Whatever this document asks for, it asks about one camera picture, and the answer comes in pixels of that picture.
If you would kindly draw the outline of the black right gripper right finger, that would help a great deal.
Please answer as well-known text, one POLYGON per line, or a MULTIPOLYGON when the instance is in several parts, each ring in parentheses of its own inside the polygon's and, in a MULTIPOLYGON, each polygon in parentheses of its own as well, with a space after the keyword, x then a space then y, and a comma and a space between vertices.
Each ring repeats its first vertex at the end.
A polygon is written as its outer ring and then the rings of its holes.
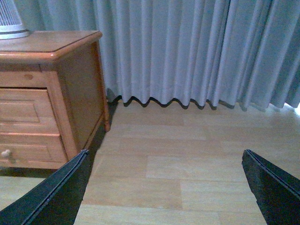
POLYGON ((251 192, 268 225, 300 223, 300 180, 251 150, 242 167, 251 192))

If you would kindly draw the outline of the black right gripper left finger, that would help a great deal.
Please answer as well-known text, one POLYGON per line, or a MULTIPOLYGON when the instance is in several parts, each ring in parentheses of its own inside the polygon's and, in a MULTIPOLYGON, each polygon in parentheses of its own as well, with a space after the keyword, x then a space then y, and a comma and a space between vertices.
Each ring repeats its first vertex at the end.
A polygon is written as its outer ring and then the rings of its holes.
POLYGON ((2 225, 72 225, 89 181, 90 153, 82 150, 0 212, 2 225))

